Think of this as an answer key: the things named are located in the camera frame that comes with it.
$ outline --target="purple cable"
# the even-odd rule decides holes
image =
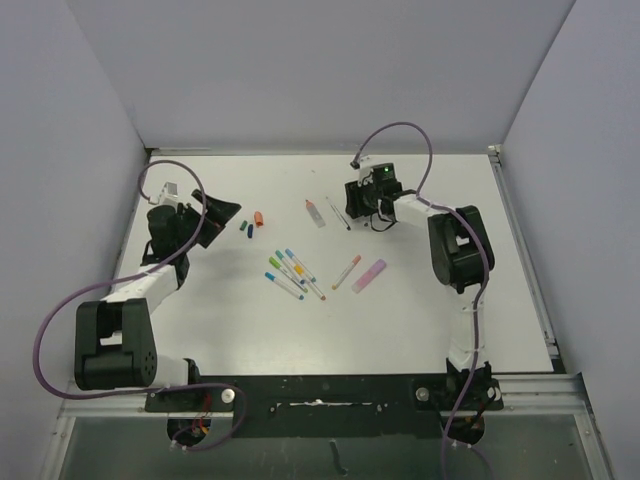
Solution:
[[[447,468],[446,468],[446,455],[447,455],[447,441],[451,440],[449,438],[449,430],[451,430],[451,424],[453,423],[453,419],[455,417],[455,414],[458,412],[458,410],[460,409],[460,405],[462,404],[462,400],[464,399],[464,396],[467,393],[467,390],[469,390],[469,387],[471,386],[471,382],[473,380],[473,376],[475,374],[476,368],[478,366],[478,348],[480,347],[480,327],[479,327],[479,319],[478,319],[478,304],[480,303],[480,299],[482,298],[482,294],[484,293],[484,291],[487,288],[487,284],[489,283],[489,258],[487,257],[487,252],[485,251],[484,247],[482,246],[482,242],[480,241],[480,238],[478,237],[478,235],[476,234],[476,232],[473,231],[473,228],[471,227],[471,225],[469,225],[469,223],[458,213],[456,212],[454,209],[447,207],[445,205],[438,205],[435,203],[430,202],[429,200],[427,200],[426,198],[423,198],[420,195],[420,192],[422,190],[422,187],[424,187],[425,182],[427,181],[427,177],[429,176],[429,173],[431,172],[431,165],[433,164],[433,146],[431,145],[431,140],[429,139],[429,136],[427,135],[427,133],[420,128],[418,125],[416,125],[415,123],[412,122],[394,122],[394,123],[390,123],[388,125],[385,125],[384,127],[380,127],[378,130],[376,130],[375,132],[373,132],[371,135],[369,135],[369,137],[367,137],[367,139],[364,141],[364,143],[360,146],[360,148],[358,149],[358,152],[356,153],[355,157],[353,158],[353,161],[351,162],[352,164],[354,163],[359,163],[360,162],[360,155],[362,154],[362,151],[364,150],[364,147],[366,147],[366,145],[369,143],[369,141],[376,136],[378,133],[391,128],[391,127],[395,127],[395,126],[399,126],[399,125],[405,125],[408,127],[413,127],[416,130],[418,130],[418,132],[420,132],[420,134],[422,134],[422,136],[424,137],[425,141],[427,142],[427,146],[429,148],[429,159],[427,162],[427,169],[424,172],[424,175],[422,176],[422,179],[420,180],[420,183],[418,184],[418,189],[416,191],[416,198],[418,199],[418,201],[424,203],[425,205],[427,205],[430,208],[433,208],[434,210],[439,210],[441,212],[446,212],[446,213],[450,213],[451,215],[453,215],[453,217],[458,220],[462,226],[465,228],[465,230],[467,230],[467,232],[469,232],[469,236],[471,237],[471,239],[473,240],[473,243],[476,245],[476,247],[478,248],[478,252],[480,252],[480,258],[482,259],[482,265],[484,268],[484,275],[483,275],[483,279],[482,279],[482,284],[480,285],[480,289],[478,290],[478,293],[476,294],[475,298],[473,299],[473,336],[474,336],[474,353],[473,353],[473,360],[471,362],[471,367],[469,368],[469,376],[467,377],[467,381],[464,383],[462,390],[460,391],[460,395],[458,395],[458,398],[456,399],[454,405],[453,405],[453,409],[451,410],[451,413],[449,414],[449,418],[447,420],[447,423],[445,425],[443,434],[442,434],[442,446],[440,448],[440,463],[442,465],[442,475],[444,477],[444,479],[447,479]],[[489,465],[488,460],[482,455],[482,453],[480,453],[479,450],[475,449],[475,451],[478,453],[478,455],[485,461],[485,463],[487,463]],[[489,470],[491,471],[492,477],[495,478],[495,475],[493,474],[493,468],[491,468],[491,465],[489,465]]]
[[[138,191],[140,193],[140,196],[142,196],[142,198],[144,198],[145,200],[149,200],[149,197],[147,195],[145,195],[145,193],[142,190],[142,183],[144,181],[145,173],[147,172],[147,170],[149,168],[151,168],[151,167],[153,167],[155,165],[162,165],[162,164],[176,165],[178,167],[181,167],[181,168],[185,169],[187,172],[189,172],[189,174],[193,177],[193,179],[198,184],[198,188],[200,189],[200,192],[202,192],[202,197],[205,198],[204,186],[202,185],[202,182],[200,181],[200,179],[198,178],[196,173],[191,168],[189,168],[186,165],[184,165],[183,163],[177,162],[175,160],[158,160],[156,162],[153,162],[153,163],[150,163],[150,164],[146,165],[142,169],[142,171],[140,172],[140,175],[138,176]],[[58,303],[53,308],[53,310],[51,310],[47,314],[47,316],[42,321],[42,324],[40,325],[40,328],[38,329],[38,333],[36,334],[36,338],[35,338],[35,340],[33,342],[33,354],[32,354],[32,359],[31,359],[32,364],[33,364],[33,372],[34,372],[34,374],[36,376],[36,379],[38,380],[38,383],[40,383],[40,385],[42,385],[42,388],[44,388],[47,392],[51,393],[52,395],[55,395],[56,397],[63,398],[65,400],[91,400],[91,399],[94,399],[94,398],[115,397],[117,395],[147,394],[147,393],[156,393],[156,392],[159,392],[159,391],[163,391],[163,392],[178,392],[178,391],[197,390],[197,389],[201,389],[201,388],[212,388],[212,387],[230,388],[230,389],[234,390],[235,392],[238,392],[243,397],[243,399],[245,400],[245,406],[244,406],[244,409],[243,409],[243,413],[240,416],[240,419],[236,423],[236,425],[224,437],[222,437],[213,446],[207,447],[207,448],[213,448],[216,445],[219,445],[220,443],[226,441],[228,438],[231,437],[231,435],[233,435],[233,433],[240,427],[240,425],[244,421],[244,418],[246,416],[246,405],[247,405],[245,393],[242,390],[240,390],[238,387],[235,387],[233,385],[226,385],[226,384],[223,384],[223,383],[201,383],[201,384],[194,384],[194,385],[184,385],[184,386],[178,386],[178,387],[169,387],[169,388],[163,388],[163,389],[158,389],[158,388],[138,388],[138,389],[117,390],[117,391],[101,392],[101,393],[75,394],[75,393],[63,392],[62,390],[58,390],[53,385],[51,385],[47,381],[47,379],[44,378],[44,375],[42,373],[42,366],[40,365],[40,350],[42,349],[42,340],[44,338],[44,334],[47,331],[47,328],[49,327],[49,324],[53,320],[53,317],[55,317],[56,314],[65,305],[67,305],[69,302],[75,300],[79,296],[84,295],[85,293],[91,292],[92,290],[98,290],[98,289],[110,287],[112,285],[117,285],[117,284],[124,283],[124,282],[132,282],[132,281],[138,280],[138,279],[140,279],[140,278],[142,278],[142,277],[144,277],[144,276],[146,276],[146,275],[148,275],[150,273],[153,273],[153,272],[161,269],[165,265],[168,265],[173,259],[175,259],[179,255],[181,255],[183,252],[185,252],[196,241],[196,239],[198,238],[198,235],[200,234],[200,230],[202,229],[202,225],[204,224],[204,219],[205,219],[206,213],[207,213],[207,207],[206,207],[206,204],[203,203],[202,204],[202,213],[200,215],[200,220],[198,221],[198,225],[196,226],[196,229],[193,232],[193,235],[191,235],[191,238],[189,238],[189,240],[187,240],[185,242],[185,244],[182,247],[180,247],[175,253],[173,253],[172,255],[170,255],[169,257],[167,257],[166,259],[164,259],[163,261],[161,261],[160,263],[158,263],[154,267],[152,267],[149,270],[147,270],[145,272],[142,272],[142,273],[137,273],[135,275],[130,275],[128,277],[116,278],[114,280],[109,280],[109,281],[106,281],[106,282],[94,283],[93,285],[89,285],[88,287],[84,287],[84,288],[78,290],[77,292],[72,293],[71,295],[69,295],[68,297],[64,298],[63,300],[61,300],[60,303]]]

